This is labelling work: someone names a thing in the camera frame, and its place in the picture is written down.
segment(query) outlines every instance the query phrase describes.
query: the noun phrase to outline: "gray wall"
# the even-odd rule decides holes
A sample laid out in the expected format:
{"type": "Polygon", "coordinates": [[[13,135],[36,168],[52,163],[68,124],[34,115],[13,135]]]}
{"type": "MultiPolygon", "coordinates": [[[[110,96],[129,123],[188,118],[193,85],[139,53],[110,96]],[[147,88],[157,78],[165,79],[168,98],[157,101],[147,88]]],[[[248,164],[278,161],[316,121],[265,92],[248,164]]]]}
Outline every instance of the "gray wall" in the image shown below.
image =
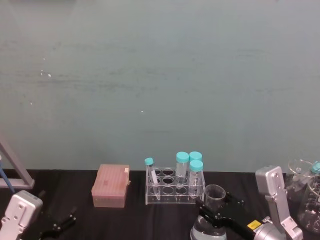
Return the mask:
{"type": "Polygon", "coordinates": [[[320,156],[318,0],[0,0],[0,132],[28,168],[320,156]]]}

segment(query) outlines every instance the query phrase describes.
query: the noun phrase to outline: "black tabletop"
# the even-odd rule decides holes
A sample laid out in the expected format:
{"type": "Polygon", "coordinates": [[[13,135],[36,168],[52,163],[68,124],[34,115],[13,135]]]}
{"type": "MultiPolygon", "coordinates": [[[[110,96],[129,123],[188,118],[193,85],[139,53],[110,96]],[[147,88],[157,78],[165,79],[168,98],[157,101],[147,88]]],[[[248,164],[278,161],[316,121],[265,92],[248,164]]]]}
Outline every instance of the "black tabletop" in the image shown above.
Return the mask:
{"type": "MultiPolygon", "coordinates": [[[[124,208],[96,208],[91,188],[97,171],[31,170],[35,186],[30,192],[43,196],[43,211],[61,220],[76,207],[76,224],[58,240],[188,240],[198,210],[194,204],[145,205],[145,172],[130,171],[130,185],[124,208]]],[[[205,172],[206,184],[217,184],[245,201],[248,211],[262,219],[269,215],[263,196],[259,195],[254,173],[205,172]]],[[[4,216],[11,193],[0,189],[0,218],[4,216]]],[[[290,206],[296,212],[297,206],[290,206]]],[[[305,240],[319,239],[303,230],[305,240]]],[[[228,240],[242,238],[227,229],[228,240]]]]}

